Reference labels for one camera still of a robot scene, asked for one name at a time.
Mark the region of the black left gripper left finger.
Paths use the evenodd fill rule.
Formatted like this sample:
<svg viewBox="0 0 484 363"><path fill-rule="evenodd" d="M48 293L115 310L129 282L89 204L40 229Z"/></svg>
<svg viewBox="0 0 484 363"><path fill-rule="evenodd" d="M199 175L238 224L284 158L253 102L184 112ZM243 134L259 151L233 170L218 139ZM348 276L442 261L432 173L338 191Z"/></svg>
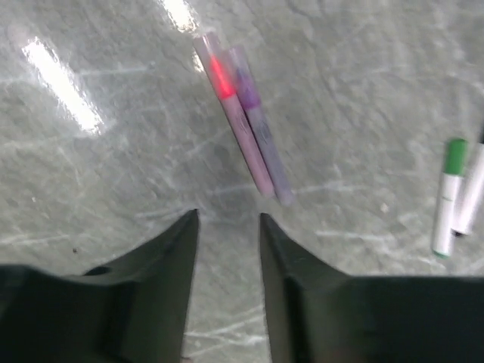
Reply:
<svg viewBox="0 0 484 363"><path fill-rule="evenodd" d="M107 318L84 362L181 362L194 263L198 211L84 276L108 287Z"/></svg>

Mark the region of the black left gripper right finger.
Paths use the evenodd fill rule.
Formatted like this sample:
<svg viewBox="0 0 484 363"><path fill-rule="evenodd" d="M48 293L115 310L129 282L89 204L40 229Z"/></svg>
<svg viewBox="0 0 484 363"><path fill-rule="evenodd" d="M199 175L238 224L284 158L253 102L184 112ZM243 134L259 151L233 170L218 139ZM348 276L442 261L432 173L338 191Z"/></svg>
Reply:
<svg viewBox="0 0 484 363"><path fill-rule="evenodd" d="M350 362L352 343L340 288L347 280L259 217L265 325L273 362Z"/></svg>

